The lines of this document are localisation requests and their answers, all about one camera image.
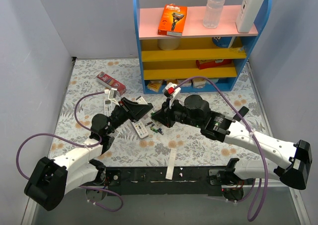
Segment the white slim battery cover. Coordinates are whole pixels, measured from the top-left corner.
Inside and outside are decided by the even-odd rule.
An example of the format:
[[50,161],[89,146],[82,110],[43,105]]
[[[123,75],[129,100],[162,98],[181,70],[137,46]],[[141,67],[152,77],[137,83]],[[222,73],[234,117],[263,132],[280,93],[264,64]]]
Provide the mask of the white slim battery cover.
[[173,177],[173,171],[174,171],[174,163],[175,163],[175,158],[176,158],[176,148],[170,149],[170,155],[169,155],[169,160],[168,160],[168,166],[166,170],[166,176],[165,178],[167,180],[172,180]]

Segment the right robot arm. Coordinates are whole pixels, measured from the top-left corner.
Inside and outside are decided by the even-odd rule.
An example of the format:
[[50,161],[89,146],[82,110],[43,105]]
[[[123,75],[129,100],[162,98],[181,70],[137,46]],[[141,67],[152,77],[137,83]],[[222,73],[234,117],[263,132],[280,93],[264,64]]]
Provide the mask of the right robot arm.
[[232,144],[261,156],[260,165],[237,162],[225,171],[230,184],[249,178],[269,178],[298,190],[307,187],[313,162],[311,146],[304,140],[297,143],[282,141],[259,132],[224,114],[212,111],[199,95],[186,97],[183,104],[167,99],[152,119],[170,128],[174,123],[197,127],[205,137]]

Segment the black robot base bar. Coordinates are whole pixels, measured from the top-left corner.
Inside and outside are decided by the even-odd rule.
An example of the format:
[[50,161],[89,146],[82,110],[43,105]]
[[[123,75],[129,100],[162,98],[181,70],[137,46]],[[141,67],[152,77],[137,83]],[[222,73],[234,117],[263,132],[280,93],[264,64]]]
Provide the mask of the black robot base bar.
[[243,188],[252,179],[242,180],[226,166],[176,166],[172,179],[167,167],[108,167],[100,184],[123,195],[208,195],[222,196],[224,188],[234,188],[231,199],[241,199]]

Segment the white slim remote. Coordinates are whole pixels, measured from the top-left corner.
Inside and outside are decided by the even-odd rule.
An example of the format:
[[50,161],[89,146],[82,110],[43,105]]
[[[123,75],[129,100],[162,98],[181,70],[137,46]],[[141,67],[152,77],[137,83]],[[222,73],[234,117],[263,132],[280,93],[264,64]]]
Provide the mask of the white slim remote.
[[142,96],[137,97],[136,98],[136,102],[138,104],[142,104],[142,105],[146,105],[147,104],[146,100]]

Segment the black slim remote control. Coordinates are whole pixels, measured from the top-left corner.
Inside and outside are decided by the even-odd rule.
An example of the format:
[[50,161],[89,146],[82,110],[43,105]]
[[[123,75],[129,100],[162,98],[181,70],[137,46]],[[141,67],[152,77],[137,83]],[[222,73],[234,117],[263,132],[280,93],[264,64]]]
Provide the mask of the black slim remote control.
[[241,121],[241,117],[243,118],[247,113],[249,112],[249,109],[245,106],[243,106],[239,111],[238,114],[236,114],[233,119],[236,121]]

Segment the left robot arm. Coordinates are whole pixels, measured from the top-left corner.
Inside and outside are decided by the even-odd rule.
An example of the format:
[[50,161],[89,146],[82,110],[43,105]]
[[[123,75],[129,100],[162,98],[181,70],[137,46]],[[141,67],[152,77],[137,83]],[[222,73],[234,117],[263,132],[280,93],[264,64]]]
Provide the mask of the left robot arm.
[[110,149],[117,128],[127,120],[138,122],[153,108],[123,97],[110,116],[96,114],[91,122],[91,134],[83,147],[49,159],[41,158],[25,188],[24,194],[47,211],[56,208],[65,194],[84,184],[102,186],[107,183],[106,167],[96,160]]

